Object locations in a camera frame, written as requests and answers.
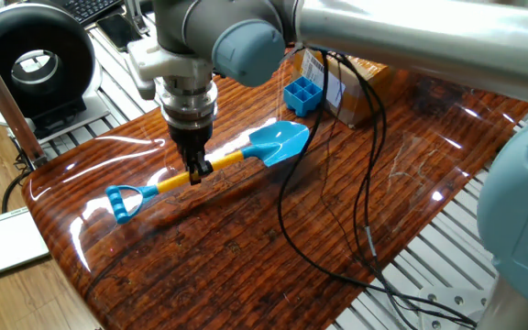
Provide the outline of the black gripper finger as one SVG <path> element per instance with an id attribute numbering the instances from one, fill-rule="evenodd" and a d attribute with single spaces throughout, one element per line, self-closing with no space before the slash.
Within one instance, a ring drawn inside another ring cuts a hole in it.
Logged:
<path id="1" fill-rule="evenodd" d="M 190 184 L 195 185 L 200 182 L 200 163 L 197 158 L 197 155 L 194 153 L 189 153 L 184 156 L 185 168 L 188 171 Z"/>
<path id="2" fill-rule="evenodd" d="M 204 155 L 198 156 L 198 175 L 200 177 L 206 177 L 214 171 L 212 163 L 204 157 Z"/>

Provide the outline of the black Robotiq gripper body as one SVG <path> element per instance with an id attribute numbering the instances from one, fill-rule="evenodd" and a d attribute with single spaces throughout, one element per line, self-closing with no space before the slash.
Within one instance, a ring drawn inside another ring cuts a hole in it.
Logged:
<path id="1" fill-rule="evenodd" d="M 182 156 L 197 156 L 205 153 L 205 145 L 213 135 L 213 127 L 181 129 L 169 126 L 169 133 Z"/>

